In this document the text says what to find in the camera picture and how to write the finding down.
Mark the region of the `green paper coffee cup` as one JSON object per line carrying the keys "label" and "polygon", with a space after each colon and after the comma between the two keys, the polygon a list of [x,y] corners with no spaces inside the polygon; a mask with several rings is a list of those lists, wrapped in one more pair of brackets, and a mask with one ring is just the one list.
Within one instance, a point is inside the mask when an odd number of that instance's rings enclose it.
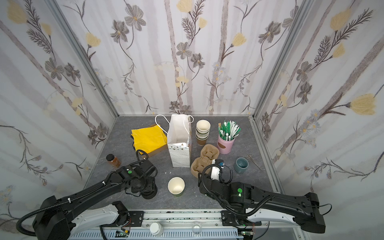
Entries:
{"label": "green paper coffee cup", "polygon": [[180,197],[185,190],[185,181],[180,177],[174,177],[168,182],[168,190],[175,197]]}

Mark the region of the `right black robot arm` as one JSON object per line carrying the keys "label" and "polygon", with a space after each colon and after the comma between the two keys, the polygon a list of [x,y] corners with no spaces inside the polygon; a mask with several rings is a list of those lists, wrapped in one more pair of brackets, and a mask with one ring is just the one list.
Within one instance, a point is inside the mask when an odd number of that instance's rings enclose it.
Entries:
{"label": "right black robot arm", "polygon": [[241,182],[224,183],[221,178],[215,180],[207,174],[213,168],[218,168],[220,174],[223,172],[219,164],[205,167],[198,175],[200,192],[217,201],[241,225],[244,222],[285,222],[309,233],[325,233],[326,223],[320,213],[317,194],[309,192],[304,196],[289,196]]}

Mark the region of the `stack of black lids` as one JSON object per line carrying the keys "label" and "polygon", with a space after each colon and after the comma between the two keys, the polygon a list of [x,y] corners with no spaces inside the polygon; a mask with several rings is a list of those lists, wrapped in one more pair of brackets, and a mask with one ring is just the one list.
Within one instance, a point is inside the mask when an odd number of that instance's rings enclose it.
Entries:
{"label": "stack of black lids", "polygon": [[148,185],[145,190],[141,191],[141,196],[146,200],[150,200],[154,198],[157,193],[158,193],[158,188],[156,184],[151,184],[151,185]]}

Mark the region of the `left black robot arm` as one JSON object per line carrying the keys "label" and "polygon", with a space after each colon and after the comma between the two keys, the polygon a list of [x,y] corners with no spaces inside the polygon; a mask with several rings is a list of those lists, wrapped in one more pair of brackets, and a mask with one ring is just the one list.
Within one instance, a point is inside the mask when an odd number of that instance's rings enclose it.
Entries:
{"label": "left black robot arm", "polygon": [[39,240],[66,240],[71,235],[97,226],[124,227],[132,223],[129,210],[121,201],[115,201],[100,211],[92,207],[102,200],[131,190],[134,197],[146,200],[158,192],[155,177],[157,168],[144,159],[110,172],[101,182],[78,193],[57,199],[51,196],[44,200],[38,210],[21,217],[16,229],[23,235]]}

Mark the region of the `brown pulp cup carrier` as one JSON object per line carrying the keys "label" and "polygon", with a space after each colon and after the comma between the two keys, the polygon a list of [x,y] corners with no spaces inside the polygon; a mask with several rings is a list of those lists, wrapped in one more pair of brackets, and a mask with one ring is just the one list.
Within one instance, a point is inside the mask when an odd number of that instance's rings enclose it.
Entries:
{"label": "brown pulp cup carrier", "polygon": [[195,178],[201,174],[205,167],[212,164],[212,161],[219,157],[220,151],[217,147],[207,144],[202,150],[198,158],[196,158],[191,165],[191,173]]}

